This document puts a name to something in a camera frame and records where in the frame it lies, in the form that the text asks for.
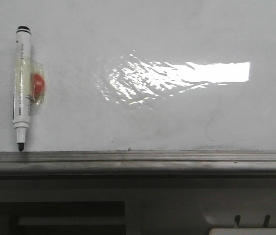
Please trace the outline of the white whiteboard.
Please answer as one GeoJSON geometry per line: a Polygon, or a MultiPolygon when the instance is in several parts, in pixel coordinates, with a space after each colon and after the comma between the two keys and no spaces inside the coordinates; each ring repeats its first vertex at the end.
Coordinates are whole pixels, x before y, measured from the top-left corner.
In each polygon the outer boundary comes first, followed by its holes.
{"type": "Polygon", "coordinates": [[[46,80],[27,151],[276,150],[276,0],[0,0],[0,151],[20,25],[46,80]]]}

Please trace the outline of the white whiteboard marker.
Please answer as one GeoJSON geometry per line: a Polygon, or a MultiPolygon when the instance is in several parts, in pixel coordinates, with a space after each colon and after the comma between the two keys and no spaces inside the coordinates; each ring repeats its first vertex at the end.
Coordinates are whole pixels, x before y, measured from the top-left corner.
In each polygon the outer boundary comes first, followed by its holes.
{"type": "Polygon", "coordinates": [[[16,61],[13,106],[13,127],[16,131],[17,146],[24,151],[26,133],[30,126],[31,106],[31,30],[19,26],[16,30],[16,61]]]}

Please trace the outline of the grey cabinet below whiteboard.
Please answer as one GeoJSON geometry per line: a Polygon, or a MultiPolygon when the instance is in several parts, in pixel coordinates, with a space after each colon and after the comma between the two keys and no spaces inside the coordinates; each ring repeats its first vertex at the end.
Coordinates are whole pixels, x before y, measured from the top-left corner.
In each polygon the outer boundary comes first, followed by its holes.
{"type": "Polygon", "coordinates": [[[0,235],[276,234],[276,176],[0,177],[0,235]]]}

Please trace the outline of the red magnet taped to marker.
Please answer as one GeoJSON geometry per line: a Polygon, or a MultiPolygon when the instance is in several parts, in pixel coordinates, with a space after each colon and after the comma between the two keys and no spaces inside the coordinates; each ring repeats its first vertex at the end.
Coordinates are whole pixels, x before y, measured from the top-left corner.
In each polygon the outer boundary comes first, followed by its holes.
{"type": "Polygon", "coordinates": [[[31,97],[30,97],[30,114],[39,113],[41,106],[45,101],[46,94],[46,77],[42,63],[31,62],[31,97]]]}

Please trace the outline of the grey aluminium whiteboard tray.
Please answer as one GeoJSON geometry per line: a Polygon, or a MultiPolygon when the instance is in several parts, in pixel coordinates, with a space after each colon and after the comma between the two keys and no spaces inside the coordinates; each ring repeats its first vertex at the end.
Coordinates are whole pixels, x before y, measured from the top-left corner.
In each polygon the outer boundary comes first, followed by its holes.
{"type": "Polygon", "coordinates": [[[3,178],[87,175],[276,175],[276,151],[0,152],[3,178]]]}

